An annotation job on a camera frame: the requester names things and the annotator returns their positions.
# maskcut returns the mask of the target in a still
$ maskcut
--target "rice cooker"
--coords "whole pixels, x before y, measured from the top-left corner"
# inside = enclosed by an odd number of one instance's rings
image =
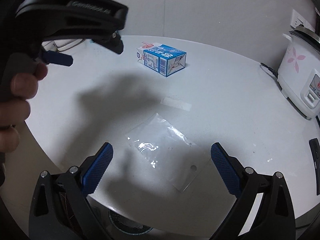
[[[302,26],[290,31],[290,43],[278,70],[282,94],[307,119],[320,113],[320,37]]]

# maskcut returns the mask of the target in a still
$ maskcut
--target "human hand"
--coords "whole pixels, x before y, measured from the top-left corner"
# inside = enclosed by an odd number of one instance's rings
[[[26,99],[33,98],[38,91],[38,81],[43,80],[48,73],[43,63],[37,65],[34,75],[28,73],[16,74],[10,84],[11,93],[15,98],[0,103],[0,152],[14,151],[20,141],[19,133],[11,125],[23,122],[30,115],[30,105]]]

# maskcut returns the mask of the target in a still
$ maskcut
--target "blue and white carton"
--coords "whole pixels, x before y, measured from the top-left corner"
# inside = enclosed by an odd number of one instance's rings
[[[159,43],[137,48],[138,61],[165,77],[185,68],[187,53]]]

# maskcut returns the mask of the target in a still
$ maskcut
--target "round tabletop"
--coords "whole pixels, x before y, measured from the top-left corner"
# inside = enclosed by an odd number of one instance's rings
[[[284,98],[275,78],[258,62],[191,41],[122,38],[121,55],[86,41],[67,51],[74,58],[71,67],[50,64],[30,100],[26,121],[63,171],[80,165],[104,142],[113,145],[113,160],[92,198],[129,219],[172,233],[209,237],[219,227],[236,198],[211,161],[179,192],[129,146],[127,132],[159,113],[208,154],[220,142],[244,167],[268,175],[281,171],[295,217],[320,202],[308,144],[319,137],[319,126]],[[187,52],[186,68],[164,77],[137,62],[142,41]],[[250,228],[258,206],[257,197],[243,230]]]

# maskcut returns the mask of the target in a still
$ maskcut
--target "silver screw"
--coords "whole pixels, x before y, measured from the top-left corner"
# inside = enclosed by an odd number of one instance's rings
[[[78,171],[78,167],[77,166],[72,166],[70,169],[69,169],[70,173],[76,173]]]
[[[248,174],[252,174],[254,172],[254,170],[251,167],[246,167],[245,168],[245,172],[248,173]]]
[[[43,177],[43,178],[44,178],[45,176],[47,176],[47,175],[48,175],[48,172],[47,172],[47,171],[42,171],[41,174],[40,174],[40,176]]]
[[[277,177],[278,179],[282,179],[283,174],[282,174],[281,172],[277,171],[277,172],[276,172],[276,177]]]

